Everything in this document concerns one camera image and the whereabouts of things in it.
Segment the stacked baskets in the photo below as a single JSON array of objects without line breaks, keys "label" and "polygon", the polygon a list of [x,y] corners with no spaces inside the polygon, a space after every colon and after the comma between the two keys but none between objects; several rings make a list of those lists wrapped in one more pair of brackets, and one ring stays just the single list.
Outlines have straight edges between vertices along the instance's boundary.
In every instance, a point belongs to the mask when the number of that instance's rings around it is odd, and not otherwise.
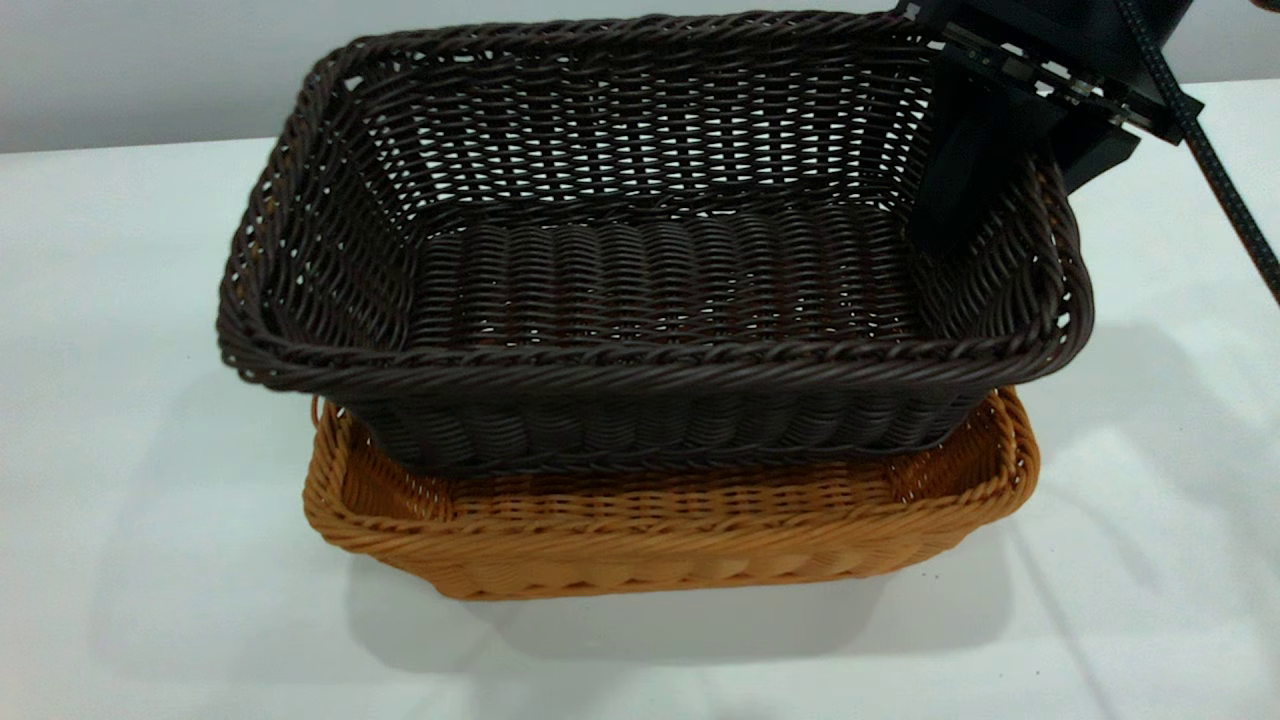
[{"label": "stacked baskets", "polygon": [[1016,509],[1036,447],[993,388],[1079,351],[1089,282],[1047,151],[959,252],[905,237],[927,40],[753,13],[321,60],[218,325],[328,400],[312,524],[488,598],[887,571]]}]

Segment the rectangular basket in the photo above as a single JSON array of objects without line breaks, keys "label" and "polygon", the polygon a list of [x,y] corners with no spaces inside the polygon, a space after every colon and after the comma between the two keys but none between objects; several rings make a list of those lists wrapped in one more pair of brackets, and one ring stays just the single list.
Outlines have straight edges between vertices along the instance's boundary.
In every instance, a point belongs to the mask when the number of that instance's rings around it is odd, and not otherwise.
[{"label": "rectangular basket", "polygon": [[934,55],[892,14],[357,40],[307,76],[252,191],[223,357],[419,473],[933,446],[1093,316],[1047,152],[963,251],[905,237]]},{"label": "rectangular basket", "polygon": [[1038,473],[1007,389],[916,455],[622,477],[412,475],[326,405],[303,505],[338,547],[449,597],[509,600],[890,573],[1015,511]]}]

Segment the table surface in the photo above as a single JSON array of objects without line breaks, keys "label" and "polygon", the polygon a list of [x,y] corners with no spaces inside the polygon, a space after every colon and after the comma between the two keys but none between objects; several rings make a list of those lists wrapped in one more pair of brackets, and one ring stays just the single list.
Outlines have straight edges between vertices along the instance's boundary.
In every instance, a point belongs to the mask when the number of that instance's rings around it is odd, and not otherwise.
[{"label": "table surface", "polygon": [[[1280,81],[1190,88],[1280,237]],[[1280,717],[1280,311],[1190,155],[1074,196],[1037,496],[896,575],[460,603],[325,544],[307,398],[220,365],[268,140],[0,155],[0,716]]]}]

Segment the basket bottom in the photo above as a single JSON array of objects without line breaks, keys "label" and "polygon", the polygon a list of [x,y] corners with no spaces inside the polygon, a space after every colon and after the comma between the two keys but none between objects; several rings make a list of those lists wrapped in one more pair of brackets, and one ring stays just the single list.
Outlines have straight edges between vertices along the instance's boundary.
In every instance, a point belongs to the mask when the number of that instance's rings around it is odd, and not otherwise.
[{"label": "basket bottom", "polygon": [[392,568],[431,583],[445,597],[466,601],[591,597],[684,589],[787,585],[870,578],[923,562],[954,548],[964,536],[927,546],[867,547],[820,553],[760,557],[673,559],[649,561],[590,560],[548,562],[516,559],[500,562],[442,564],[379,557]]},{"label": "basket bottom", "polygon": [[987,389],[909,396],[338,402],[413,474],[451,478],[806,465],[937,447]]}]

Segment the tan wicker basket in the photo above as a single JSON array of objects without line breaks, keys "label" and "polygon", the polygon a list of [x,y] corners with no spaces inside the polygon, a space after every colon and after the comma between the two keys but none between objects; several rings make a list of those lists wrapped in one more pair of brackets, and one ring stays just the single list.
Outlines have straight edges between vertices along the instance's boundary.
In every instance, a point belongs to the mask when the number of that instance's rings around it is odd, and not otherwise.
[{"label": "tan wicker basket", "polygon": [[422,478],[334,406],[316,423],[303,492],[311,525],[465,600],[890,573],[1015,511],[1039,471],[1010,389],[993,392],[937,450],[689,474]]}]

